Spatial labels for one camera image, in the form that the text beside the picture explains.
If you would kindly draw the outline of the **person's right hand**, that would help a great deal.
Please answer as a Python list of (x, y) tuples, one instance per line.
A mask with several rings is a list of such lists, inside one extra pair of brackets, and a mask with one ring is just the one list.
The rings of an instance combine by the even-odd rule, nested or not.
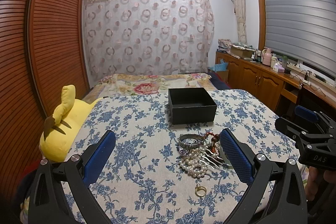
[(314, 167), (310, 166), (309, 167), (309, 176), (308, 176), (307, 184), (306, 184), (306, 187), (305, 187), (306, 199), (308, 201), (313, 201), (314, 200), (315, 195), (318, 192), (318, 188), (319, 188), (322, 180), (325, 180), (326, 182), (331, 183), (331, 184), (335, 184), (336, 172), (326, 170), (324, 173), (322, 173), (317, 168), (314, 168)]

